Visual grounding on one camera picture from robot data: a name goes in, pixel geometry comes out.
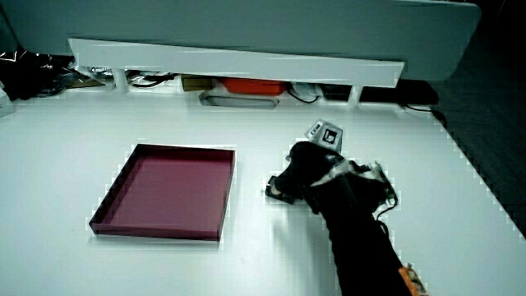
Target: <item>black cable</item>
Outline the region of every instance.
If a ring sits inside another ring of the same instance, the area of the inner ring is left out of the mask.
[[[406,105],[406,104],[401,104],[400,106],[402,107],[405,107],[405,108],[408,108],[408,109],[411,109],[411,110],[415,110],[415,111],[420,111],[420,112],[429,112],[431,114],[433,114],[433,116],[442,123],[442,125],[444,126],[444,128],[447,128],[447,121],[445,120],[445,115],[440,112],[440,111],[436,111],[436,110],[425,110],[425,109],[418,109],[418,108],[414,108],[414,107],[411,107],[409,105]]]
[[[378,214],[378,216],[376,217],[376,220],[378,221],[378,219],[380,219],[380,216],[390,210],[393,210],[396,206],[398,205],[398,198],[395,198],[394,199],[394,204],[392,206],[390,206],[389,208],[383,210],[380,212],[380,214]]]
[[[312,103],[316,102],[320,98],[320,96],[318,95],[314,100],[306,101],[306,100],[298,98],[296,95],[293,95],[293,93],[291,93],[290,90],[287,90],[287,92],[288,92],[289,95],[293,96],[294,98],[298,99],[300,102],[303,102],[305,104],[312,104]]]
[[[139,84],[134,84],[133,86],[135,87],[153,87],[153,86],[158,86],[159,84],[163,83],[164,81],[157,81],[157,82],[154,82],[154,83],[150,83],[149,85],[139,85]]]

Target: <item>shallow tray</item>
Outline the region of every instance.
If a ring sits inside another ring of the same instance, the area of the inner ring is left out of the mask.
[[[139,144],[90,221],[95,234],[219,241],[235,151]]]

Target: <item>plastic bag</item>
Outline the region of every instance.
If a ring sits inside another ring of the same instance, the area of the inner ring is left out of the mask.
[[[73,57],[24,52],[0,54],[0,81],[10,100],[47,97],[82,78],[67,69]]]

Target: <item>purple tray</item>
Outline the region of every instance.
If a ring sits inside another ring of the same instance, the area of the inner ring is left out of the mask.
[[[95,234],[221,239],[235,152],[139,144],[90,221]]]

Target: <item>white table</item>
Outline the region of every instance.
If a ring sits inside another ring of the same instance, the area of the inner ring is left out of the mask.
[[[383,219],[432,296],[526,290],[524,238],[427,113],[88,90],[15,103],[0,118],[1,295],[340,294],[323,219],[270,200],[261,184],[319,118],[343,128],[346,157],[387,171],[400,203]],[[236,146],[219,245],[93,235],[87,222],[139,142]]]

